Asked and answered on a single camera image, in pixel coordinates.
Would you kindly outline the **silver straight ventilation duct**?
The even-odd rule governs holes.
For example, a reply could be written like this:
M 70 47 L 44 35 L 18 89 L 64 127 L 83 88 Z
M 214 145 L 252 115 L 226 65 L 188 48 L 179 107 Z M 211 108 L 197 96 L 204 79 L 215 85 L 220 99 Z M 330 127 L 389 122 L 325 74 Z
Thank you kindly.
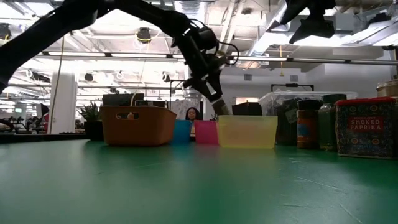
M 174 0 L 175 10 L 187 16 L 197 16 L 203 10 L 203 4 L 198 1 Z

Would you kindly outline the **pink plastic bin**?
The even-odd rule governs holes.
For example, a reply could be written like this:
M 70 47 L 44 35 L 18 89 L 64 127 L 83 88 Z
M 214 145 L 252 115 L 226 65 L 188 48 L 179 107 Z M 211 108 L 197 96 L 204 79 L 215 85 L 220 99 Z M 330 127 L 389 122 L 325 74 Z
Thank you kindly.
M 218 145 L 218 130 L 216 121 L 194 122 L 195 141 L 197 144 Z

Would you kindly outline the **green herb bottle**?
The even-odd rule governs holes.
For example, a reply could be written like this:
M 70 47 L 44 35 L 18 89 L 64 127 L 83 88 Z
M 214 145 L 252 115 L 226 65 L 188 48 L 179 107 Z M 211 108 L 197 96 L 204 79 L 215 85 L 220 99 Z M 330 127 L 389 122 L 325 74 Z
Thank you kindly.
M 321 97 L 322 105 L 318 110 L 318 142 L 321 150 L 336 151 L 335 103 L 345 99 L 346 95 L 341 93 Z

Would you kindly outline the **orange spice jar black lid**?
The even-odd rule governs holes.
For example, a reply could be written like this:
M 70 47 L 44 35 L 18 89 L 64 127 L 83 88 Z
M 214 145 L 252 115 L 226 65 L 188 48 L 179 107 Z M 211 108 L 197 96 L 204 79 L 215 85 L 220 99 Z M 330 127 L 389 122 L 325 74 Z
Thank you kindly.
M 318 149 L 318 100 L 299 100 L 297 102 L 297 147 L 299 149 Z

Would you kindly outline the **pink blocks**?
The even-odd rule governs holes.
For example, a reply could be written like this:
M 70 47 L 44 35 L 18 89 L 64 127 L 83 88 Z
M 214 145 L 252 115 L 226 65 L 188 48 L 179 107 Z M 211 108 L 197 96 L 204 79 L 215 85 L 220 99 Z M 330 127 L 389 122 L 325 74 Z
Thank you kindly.
M 335 108 L 339 155 L 379 159 L 397 157 L 398 129 L 394 98 L 339 100 Z

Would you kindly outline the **blue plastic bin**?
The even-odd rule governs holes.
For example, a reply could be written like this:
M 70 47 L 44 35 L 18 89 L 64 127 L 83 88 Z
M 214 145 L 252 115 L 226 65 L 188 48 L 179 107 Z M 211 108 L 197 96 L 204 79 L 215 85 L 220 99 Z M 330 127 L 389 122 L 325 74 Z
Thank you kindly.
M 171 144 L 187 144 L 190 142 L 192 123 L 188 120 L 176 120 Z

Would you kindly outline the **black tube frame stand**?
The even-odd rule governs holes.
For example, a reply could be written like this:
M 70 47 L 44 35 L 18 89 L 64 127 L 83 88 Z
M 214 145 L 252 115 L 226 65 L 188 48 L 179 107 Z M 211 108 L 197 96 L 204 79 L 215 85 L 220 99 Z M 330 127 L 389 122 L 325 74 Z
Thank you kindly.
M 286 83 L 286 84 L 271 84 L 271 92 L 274 92 L 274 87 L 275 86 L 284 86 L 287 88 L 298 88 L 302 87 L 305 91 L 307 91 L 306 87 L 311 88 L 311 91 L 315 91 L 315 86 L 314 85 L 302 85 L 298 83 Z

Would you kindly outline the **orange plastic basket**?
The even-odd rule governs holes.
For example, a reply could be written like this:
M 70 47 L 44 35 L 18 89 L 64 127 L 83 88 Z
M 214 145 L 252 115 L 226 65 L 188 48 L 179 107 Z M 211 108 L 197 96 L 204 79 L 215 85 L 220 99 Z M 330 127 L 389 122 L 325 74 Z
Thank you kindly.
M 102 106 L 104 141 L 110 146 L 160 146 L 173 138 L 177 115 L 157 106 Z

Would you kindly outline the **green table mat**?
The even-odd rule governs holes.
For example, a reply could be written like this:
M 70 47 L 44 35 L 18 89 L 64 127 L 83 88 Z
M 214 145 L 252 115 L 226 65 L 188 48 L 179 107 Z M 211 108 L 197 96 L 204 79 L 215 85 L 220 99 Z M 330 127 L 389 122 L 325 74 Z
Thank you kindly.
M 0 224 L 398 224 L 398 161 L 190 144 L 0 145 Z

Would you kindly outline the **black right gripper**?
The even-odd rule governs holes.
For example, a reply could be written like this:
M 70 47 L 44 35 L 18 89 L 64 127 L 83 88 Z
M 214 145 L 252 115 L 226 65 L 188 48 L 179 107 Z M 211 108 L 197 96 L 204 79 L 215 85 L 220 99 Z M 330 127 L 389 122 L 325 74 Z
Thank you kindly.
M 304 9 L 308 9 L 311 18 L 323 17 L 327 9 L 333 9 L 336 6 L 335 0 L 285 0 L 286 10 L 280 20 L 280 24 L 285 25 Z M 333 21 L 324 19 L 302 19 L 300 26 L 290 38 L 289 43 L 294 44 L 310 36 L 330 38 L 335 34 Z

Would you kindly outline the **silver slanted ventilation duct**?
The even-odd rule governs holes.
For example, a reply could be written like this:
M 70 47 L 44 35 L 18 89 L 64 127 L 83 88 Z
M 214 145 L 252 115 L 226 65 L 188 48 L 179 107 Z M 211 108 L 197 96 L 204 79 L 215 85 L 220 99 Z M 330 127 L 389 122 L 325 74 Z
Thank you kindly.
M 277 33 L 271 32 L 271 30 L 281 26 L 280 20 L 282 19 L 286 9 L 287 5 L 285 2 L 283 2 L 277 7 L 277 9 L 274 9 L 266 14 L 262 23 L 258 27 L 261 33 L 259 33 L 258 39 L 248 50 L 246 56 L 260 57 L 270 45 L 276 44 L 278 42 L 279 35 Z

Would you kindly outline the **long linear ceiling light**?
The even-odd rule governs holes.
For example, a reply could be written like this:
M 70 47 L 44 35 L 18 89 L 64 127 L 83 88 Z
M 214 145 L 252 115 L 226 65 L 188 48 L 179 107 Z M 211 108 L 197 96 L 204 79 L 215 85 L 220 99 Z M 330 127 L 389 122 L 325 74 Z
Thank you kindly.
M 131 54 L 131 53 L 101 53 L 101 52 L 65 52 L 65 59 L 70 60 L 151 60 L 151 61 L 179 61 L 183 62 L 183 55 L 179 54 Z M 297 57 L 248 57 L 227 56 L 232 62 L 283 62 L 283 63 L 329 63 L 350 65 L 382 65 L 398 66 L 398 60 L 354 60 L 334 58 L 297 58 Z

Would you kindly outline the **yellow translucent plastic bin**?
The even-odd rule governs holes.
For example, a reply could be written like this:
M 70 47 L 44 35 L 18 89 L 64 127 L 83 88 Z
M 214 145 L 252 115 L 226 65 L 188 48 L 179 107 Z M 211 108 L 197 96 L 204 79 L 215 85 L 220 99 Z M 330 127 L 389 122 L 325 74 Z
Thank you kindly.
M 278 117 L 223 115 L 218 118 L 221 147 L 272 149 L 275 146 Z

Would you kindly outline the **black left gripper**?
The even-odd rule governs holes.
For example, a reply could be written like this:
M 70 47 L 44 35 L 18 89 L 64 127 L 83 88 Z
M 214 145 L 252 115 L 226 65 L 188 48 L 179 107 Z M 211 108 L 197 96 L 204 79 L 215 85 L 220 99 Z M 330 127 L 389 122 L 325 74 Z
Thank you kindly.
M 219 42 L 214 32 L 207 26 L 197 26 L 194 19 L 180 12 L 170 13 L 172 22 L 172 47 L 177 47 L 191 70 L 191 78 L 183 82 L 184 88 L 199 91 L 210 102 L 223 95 L 220 84 L 221 67 L 225 58 L 217 57 L 209 50 L 218 50 Z

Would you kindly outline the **black monitor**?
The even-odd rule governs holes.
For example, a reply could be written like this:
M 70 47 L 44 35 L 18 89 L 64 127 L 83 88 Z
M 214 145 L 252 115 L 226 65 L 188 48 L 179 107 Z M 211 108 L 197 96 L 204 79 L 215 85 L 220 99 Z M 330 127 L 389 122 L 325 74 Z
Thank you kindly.
M 143 100 L 143 93 L 107 94 L 102 97 L 103 106 L 134 106 L 135 101 Z
M 233 115 L 262 116 L 262 108 L 258 102 L 245 102 L 232 106 Z

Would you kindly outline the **clear plastic storage bin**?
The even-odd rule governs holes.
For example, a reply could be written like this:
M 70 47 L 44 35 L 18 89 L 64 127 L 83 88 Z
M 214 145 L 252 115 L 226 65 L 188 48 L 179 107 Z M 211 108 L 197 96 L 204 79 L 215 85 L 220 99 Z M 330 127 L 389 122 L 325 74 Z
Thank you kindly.
M 263 116 L 276 116 L 274 107 L 283 100 L 299 98 L 299 100 L 318 100 L 321 101 L 323 95 L 345 94 L 347 99 L 355 99 L 358 93 L 352 91 L 276 91 L 270 92 L 259 99 L 258 103 L 262 108 Z

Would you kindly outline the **black table frame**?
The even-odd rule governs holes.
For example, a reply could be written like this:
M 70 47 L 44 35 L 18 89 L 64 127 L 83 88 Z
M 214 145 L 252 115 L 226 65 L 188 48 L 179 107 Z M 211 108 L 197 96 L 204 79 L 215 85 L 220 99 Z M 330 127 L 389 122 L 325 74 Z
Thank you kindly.
M 0 144 L 88 139 L 85 134 L 0 134 Z

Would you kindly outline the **white building column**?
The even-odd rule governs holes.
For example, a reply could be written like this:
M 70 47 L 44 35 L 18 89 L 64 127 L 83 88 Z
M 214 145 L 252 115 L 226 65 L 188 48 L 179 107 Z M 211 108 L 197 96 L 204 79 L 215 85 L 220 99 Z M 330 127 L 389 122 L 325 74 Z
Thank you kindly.
M 75 131 L 75 113 L 78 89 L 78 74 L 53 72 L 50 89 L 49 134 Z

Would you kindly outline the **person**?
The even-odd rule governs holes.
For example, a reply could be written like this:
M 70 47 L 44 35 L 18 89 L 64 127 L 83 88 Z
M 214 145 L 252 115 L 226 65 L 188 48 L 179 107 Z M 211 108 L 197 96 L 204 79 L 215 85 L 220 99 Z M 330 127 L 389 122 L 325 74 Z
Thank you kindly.
M 201 113 L 195 107 L 190 107 L 186 111 L 185 119 L 188 121 L 194 121 L 194 120 L 202 120 L 203 118 Z

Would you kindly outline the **small potted green plant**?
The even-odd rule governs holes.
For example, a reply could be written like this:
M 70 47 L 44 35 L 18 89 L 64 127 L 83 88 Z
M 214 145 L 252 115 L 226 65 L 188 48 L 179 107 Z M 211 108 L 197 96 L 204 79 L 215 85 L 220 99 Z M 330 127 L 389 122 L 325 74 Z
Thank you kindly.
M 79 114 L 85 120 L 83 125 L 87 138 L 91 141 L 103 141 L 103 124 L 96 103 L 80 108 Z

